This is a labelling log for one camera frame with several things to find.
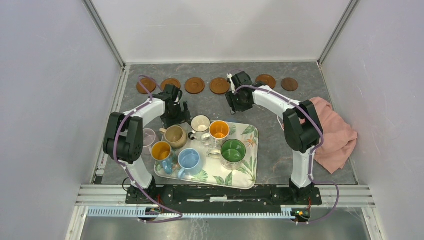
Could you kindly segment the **brown wooden coaster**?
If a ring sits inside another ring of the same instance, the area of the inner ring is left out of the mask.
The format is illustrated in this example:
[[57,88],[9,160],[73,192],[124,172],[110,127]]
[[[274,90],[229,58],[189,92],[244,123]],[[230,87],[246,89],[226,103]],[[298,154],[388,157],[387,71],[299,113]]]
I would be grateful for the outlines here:
[[230,83],[226,78],[214,78],[209,84],[210,91],[216,95],[223,95],[230,89]]
[[276,87],[276,79],[269,75],[269,74],[261,74],[258,75],[255,79],[256,82],[263,82],[267,86],[269,86],[271,89],[274,89]]
[[136,84],[137,91],[143,95],[148,94],[147,90],[150,93],[153,93],[156,88],[157,88],[157,84],[153,80],[147,77],[141,78]]
[[189,94],[197,95],[204,90],[205,86],[205,82],[200,77],[191,77],[185,82],[184,88]]
[[177,88],[181,88],[181,83],[180,83],[180,81],[178,80],[178,79],[176,79],[176,78],[167,78],[167,79],[165,79],[162,83],[161,83],[161,89],[162,90],[164,90],[165,89],[165,87],[166,87],[166,85],[173,85],[173,86],[175,86],[175,87],[177,87]]

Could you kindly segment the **dark walnut coaster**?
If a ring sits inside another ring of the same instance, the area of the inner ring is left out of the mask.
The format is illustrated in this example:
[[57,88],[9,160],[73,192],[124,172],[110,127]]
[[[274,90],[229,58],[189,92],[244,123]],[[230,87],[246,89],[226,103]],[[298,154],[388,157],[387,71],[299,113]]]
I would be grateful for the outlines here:
[[286,77],[281,81],[281,87],[289,92],[296,91],[299,87],[297,80],[291,77]]

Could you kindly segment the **white mug green inside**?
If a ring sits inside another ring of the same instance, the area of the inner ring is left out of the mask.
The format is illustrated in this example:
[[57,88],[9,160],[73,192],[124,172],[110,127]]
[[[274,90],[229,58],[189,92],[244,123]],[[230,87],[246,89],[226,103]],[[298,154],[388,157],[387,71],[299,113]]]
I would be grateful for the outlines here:
[[243,142],[238,139],[229,139],[220,148],[221,165],[230,171],[238,170],[247,153]]

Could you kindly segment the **leaf patterned serving tray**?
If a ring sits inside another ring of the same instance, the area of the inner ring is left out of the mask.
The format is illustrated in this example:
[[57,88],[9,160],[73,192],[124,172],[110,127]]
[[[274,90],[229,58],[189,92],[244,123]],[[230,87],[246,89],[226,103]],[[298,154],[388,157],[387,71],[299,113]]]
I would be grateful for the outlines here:
[[258,129],[249,124],[228,122],[229,139],[241,141],[246,147],[246,155],[241,161],[241,166],[236,170],[226,169],[216,156],[207,156],[209,147],[199,140],[188,140],[181,148],[176,150],[179,155],[183,150],[192,148],[200,155],[201,170],[196,174],[184,174],[182,181],[197,184],[223,186],[234,189],[248,190],[256,183],[258,162]]

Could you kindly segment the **pink drawstring cloth bag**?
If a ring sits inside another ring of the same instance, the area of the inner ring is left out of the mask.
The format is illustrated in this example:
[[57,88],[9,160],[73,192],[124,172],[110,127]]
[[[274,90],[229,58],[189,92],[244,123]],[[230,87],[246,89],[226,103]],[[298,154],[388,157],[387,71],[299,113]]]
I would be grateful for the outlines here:
[[323,128],[324,143],[315,152],[314,160],[330,174],[343,169],[356,147],[358,133],[321,97],[310,99]]

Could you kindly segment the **blue round coaster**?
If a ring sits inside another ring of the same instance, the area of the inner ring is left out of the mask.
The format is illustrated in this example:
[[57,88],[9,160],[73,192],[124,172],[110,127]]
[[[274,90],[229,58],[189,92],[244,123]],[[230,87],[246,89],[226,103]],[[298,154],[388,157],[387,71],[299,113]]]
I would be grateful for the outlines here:
[[238,122],[237,119],[235,119],[235,118],[228,118],[225,121],[226,122],[232,122],[232,123],[237,123]]

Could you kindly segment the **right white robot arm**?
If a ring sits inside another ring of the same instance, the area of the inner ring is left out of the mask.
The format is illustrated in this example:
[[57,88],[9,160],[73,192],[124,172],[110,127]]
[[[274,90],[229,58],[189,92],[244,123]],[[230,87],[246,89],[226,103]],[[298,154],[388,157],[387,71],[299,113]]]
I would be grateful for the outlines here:
[[244,112],[254,105],[271,111],[282,120],[284,138],[293,152],[293,170],[289,179],[289,199],[302,204],[314,188],[313,160],[324,143],[324,134],[314,104],[290,99],[263,83],[252,82],[244,72],[227,74],[230,89],[225,97],[233,113]]

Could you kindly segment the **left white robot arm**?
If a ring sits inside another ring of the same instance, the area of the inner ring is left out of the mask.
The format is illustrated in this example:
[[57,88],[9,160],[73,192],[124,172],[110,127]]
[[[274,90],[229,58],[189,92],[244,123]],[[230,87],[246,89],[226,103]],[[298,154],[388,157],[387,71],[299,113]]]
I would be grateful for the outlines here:
[[164,127],[186,123],[190,111],[186,101],[180,105],[183,91],[167,84],[163,92],[151,95],[144,103],[124,113],[110,114],[103,140],[103,152],[109,155],[127,173],[131,185],[139,188],[138,197],[145,204],[153,203],[157,190],[143,160],[143,129],[156,118]]

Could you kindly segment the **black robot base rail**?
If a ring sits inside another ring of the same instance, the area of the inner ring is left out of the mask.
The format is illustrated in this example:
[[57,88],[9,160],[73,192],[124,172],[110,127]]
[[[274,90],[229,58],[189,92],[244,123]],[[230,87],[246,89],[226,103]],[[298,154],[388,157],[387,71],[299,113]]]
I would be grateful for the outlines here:
[[156,185],[144,195],[138,188],[126,189],[128,205],[152,205],[155,213],[173,214],[267,214],[281,207],[308,208],[323,203],[320,190],[313,187],[296,193],[287,185],[255,185],[236,189],[214,185]]

